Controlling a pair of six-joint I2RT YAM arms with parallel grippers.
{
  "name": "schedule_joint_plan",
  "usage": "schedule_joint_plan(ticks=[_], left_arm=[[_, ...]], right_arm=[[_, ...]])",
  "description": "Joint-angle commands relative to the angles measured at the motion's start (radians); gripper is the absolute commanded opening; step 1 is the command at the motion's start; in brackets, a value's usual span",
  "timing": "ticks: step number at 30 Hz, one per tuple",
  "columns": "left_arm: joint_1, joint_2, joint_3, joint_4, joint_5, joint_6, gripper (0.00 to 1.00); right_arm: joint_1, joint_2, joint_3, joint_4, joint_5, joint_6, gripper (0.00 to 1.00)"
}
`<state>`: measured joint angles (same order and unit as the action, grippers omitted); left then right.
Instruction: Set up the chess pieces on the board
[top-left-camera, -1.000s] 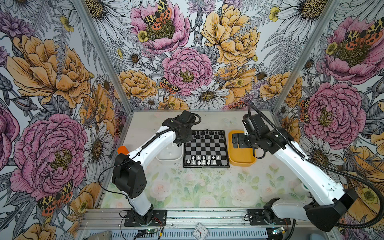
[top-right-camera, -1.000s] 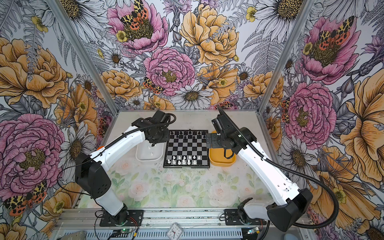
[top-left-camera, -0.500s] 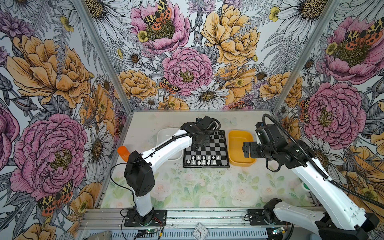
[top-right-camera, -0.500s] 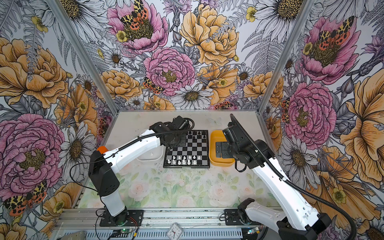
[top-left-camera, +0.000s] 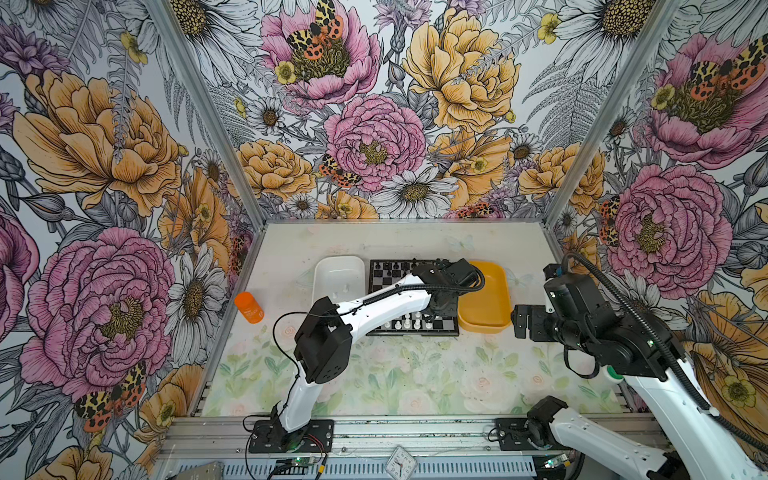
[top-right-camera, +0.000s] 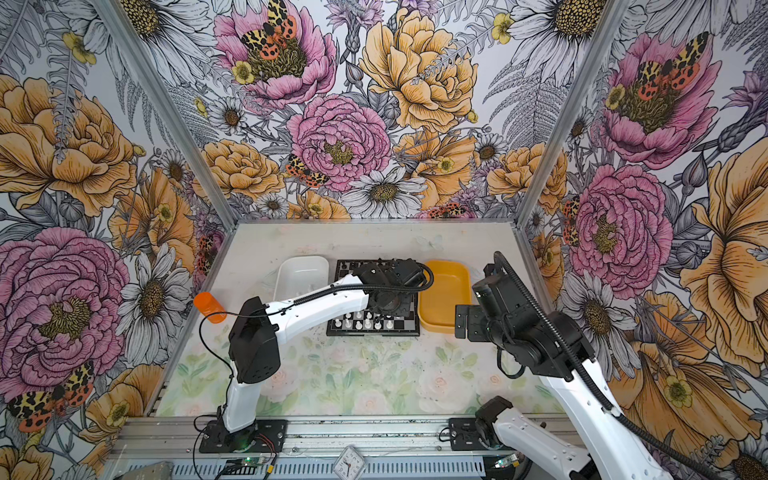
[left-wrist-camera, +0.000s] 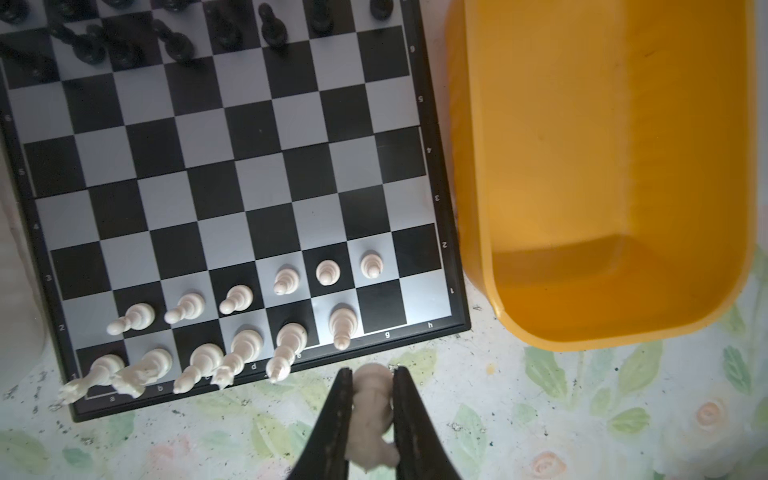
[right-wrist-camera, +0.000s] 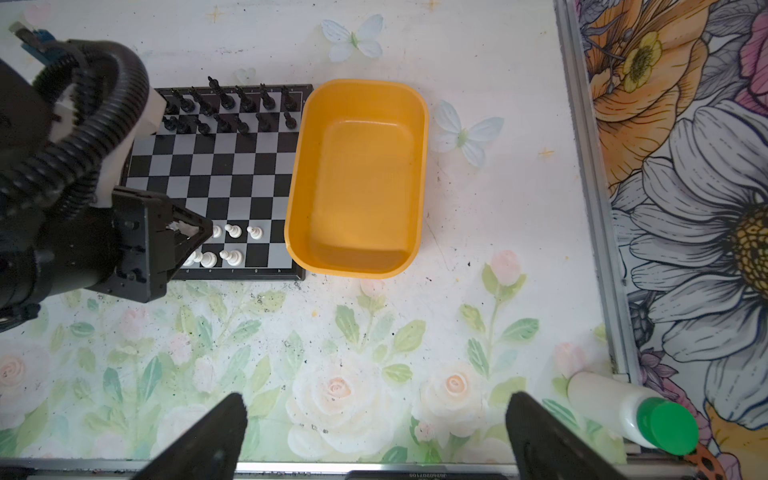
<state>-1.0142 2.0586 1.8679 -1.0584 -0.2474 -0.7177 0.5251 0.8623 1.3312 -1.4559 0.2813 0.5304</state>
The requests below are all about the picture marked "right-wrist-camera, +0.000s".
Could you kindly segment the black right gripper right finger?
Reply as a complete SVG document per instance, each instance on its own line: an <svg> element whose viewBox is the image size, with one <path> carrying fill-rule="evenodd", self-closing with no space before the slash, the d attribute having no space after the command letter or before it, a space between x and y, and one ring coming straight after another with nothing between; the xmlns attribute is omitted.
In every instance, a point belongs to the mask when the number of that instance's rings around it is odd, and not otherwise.
<svg viewBox="0 0 768 480"><path fill-rule="evenodd" d="M505 421L522 479L624 478L525 392L511 396Z"/></svg>

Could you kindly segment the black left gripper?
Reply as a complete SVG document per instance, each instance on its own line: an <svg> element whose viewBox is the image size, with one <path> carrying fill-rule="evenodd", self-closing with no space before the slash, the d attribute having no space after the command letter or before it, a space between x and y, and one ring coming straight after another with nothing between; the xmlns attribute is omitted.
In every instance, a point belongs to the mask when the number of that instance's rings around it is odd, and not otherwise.
<svg viewBox="0 0 768 480"><path fill-rule="evenodd" d="M210 219L168 196L126 187L111 207L72 219L27 210L1 223L1 309L37 312L78 289L150 302L212 233Z"/></svg>

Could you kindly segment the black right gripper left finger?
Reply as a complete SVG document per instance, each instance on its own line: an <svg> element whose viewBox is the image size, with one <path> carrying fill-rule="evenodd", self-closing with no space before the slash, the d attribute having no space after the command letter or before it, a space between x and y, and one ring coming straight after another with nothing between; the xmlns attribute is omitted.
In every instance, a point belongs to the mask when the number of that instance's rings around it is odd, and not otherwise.
<svg viewBox="0 0 768 480"><path fill-rule="evenodd" d="M230 393L133 478L232 480L247 425L242 395Z"/></svg>

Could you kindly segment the black tall chess piece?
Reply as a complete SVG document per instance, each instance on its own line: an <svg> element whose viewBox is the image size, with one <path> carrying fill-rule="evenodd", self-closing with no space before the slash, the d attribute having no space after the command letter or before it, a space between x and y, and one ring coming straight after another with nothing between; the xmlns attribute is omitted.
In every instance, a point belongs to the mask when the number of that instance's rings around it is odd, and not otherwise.
<svg viewBox="0 0 768 480"><path fill-rule="evenodd" d="M281 100L285 111L295 112L298 110L299 104L287 86L281 87Z"/></svg>

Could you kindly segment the black pawn mid tub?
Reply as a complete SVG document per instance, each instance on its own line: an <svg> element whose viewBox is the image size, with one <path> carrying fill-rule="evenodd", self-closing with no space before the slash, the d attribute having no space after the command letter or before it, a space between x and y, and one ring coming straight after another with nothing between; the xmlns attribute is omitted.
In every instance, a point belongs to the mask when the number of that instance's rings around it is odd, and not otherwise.
<svg viewBox="0 0 768 480"><path fill-rule="evenodd" d="M289 130L295 130L297 128L296 119L288 111L285 111L283 116L286 128Z"/></svg>

